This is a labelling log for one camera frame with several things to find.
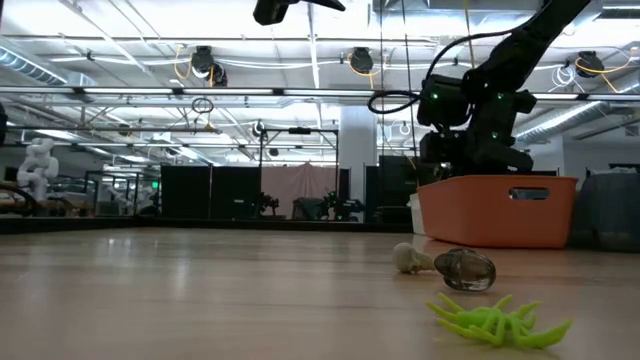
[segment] wooden floor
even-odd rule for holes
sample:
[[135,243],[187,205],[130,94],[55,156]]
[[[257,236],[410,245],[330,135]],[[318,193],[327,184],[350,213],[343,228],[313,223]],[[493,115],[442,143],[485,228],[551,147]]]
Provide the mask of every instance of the wooden floor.
[[[131,229],[0,236],[1,359],[638,359],[640,258],[483,251],[483,294],[437,274],[398,275],[389,234]],[[541,329],[574,318],[547,351],[448,333],[424,301],[465,308],[542,300]]]

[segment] beige curtain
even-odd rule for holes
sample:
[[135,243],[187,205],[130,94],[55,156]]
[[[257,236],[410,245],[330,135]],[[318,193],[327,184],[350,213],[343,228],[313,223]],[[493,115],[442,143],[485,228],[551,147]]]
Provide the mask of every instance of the beige curtain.
[[311,166],[262,168],[262,192],[280,200],[276,215],[291,219],[293,200],[299,197],[322,198],[336,191],[336,169]]

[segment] white pillar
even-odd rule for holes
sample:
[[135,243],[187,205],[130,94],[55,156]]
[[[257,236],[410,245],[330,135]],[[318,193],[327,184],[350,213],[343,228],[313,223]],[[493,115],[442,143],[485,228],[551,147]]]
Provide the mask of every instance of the white pillar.
[[366,106],[344,106],[340,118],[341,169],[351,170],[351,198],[364,202],[365,166],[376,165],[377,116]]

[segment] orange bin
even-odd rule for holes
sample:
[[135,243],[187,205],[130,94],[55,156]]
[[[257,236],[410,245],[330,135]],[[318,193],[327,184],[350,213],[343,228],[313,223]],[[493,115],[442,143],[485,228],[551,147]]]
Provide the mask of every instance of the orange bin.
[[577,179],[461,176],[418,189],[427,236],[476,247],[563,248]]

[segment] green toy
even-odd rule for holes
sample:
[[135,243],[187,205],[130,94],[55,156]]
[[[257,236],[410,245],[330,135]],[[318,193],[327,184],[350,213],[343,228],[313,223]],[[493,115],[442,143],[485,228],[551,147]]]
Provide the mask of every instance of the green toy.
[[572,324],[571,320],[567,320],[557,328],[534,334],[530,333],[536,322],[535,312],[532,311],[540,305],[538,301],[523,305],[518,311],[504,313],[502,308],[511,301],[511,295],[498,301],[494,307],[479,307],[473,311],[465,311],[442,293],[438,296],[454,311],[450,313],[427,302],[429,309],[443,317],[437,320],[440,325],[467,339],[486,341],[494,346],[502,346],[507,330],[511,330],[516,344],[543,349],[562,341]]

